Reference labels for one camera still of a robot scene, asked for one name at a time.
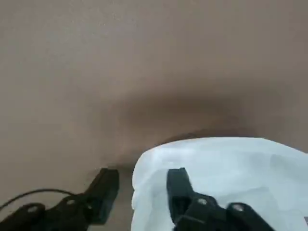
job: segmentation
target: white cloth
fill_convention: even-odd
[[[275,231],[308,231],[308,155],[262,138],[200,138],[142,154],[133,173],[132,231],[171,231],[166,179],[186,168],[195,192],[250,205]]]

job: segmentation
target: beige surface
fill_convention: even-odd
[[[203,129],[307,151],[307,23],[306,0],[2,0],[0,200]]]

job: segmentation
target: metal screw head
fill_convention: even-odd
[[[38,207],[37,206],[32,206],[28,209],[28,213],[33,213],[35,211],[37,211]]]
[[[206,199],[204,199],[204,198],[199,198],[199,199],[198,199],[198,203],[199,203],[199,204],[202,204],[202,205],[206,205],[206,204],[207,204],[207,201],[206,201]]]
[[[74,200],[69,200],[69,201],[67,201],[66,203],[67,203],[68,205],[72,205],[72,204],[75,203],[75,201],[74,201]]]
[[[239,212],[243,212],[244,211],[244,207],[240,204],[234,204],[232,205],[232,208],[236,211],[239,211]]]

